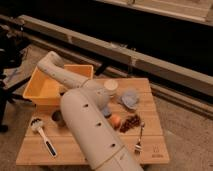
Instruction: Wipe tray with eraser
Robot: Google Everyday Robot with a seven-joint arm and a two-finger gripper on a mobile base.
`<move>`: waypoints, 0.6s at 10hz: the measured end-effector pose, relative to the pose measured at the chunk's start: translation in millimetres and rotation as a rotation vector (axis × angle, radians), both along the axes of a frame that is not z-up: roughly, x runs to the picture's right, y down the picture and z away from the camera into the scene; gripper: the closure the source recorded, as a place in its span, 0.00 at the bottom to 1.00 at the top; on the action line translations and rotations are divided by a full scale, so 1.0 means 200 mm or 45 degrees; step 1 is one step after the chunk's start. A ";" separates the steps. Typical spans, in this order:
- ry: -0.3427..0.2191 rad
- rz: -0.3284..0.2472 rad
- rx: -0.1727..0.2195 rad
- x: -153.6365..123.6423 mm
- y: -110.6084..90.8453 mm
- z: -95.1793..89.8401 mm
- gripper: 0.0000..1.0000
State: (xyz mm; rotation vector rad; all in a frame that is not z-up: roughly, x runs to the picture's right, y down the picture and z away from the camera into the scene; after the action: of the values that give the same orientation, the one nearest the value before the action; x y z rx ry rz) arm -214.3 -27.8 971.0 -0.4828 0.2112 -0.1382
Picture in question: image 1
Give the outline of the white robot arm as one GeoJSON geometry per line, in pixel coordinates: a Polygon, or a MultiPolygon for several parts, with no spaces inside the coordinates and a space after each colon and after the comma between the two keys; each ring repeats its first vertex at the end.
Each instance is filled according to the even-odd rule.
{"type": "Polygon", "coordinates": [[[102,114],[110,99],[102,84],[64,69],[63,59],[54,51],[37,67],[67,88],[60,99],[60,111],[94,171],[144,171],[102,114]]]}

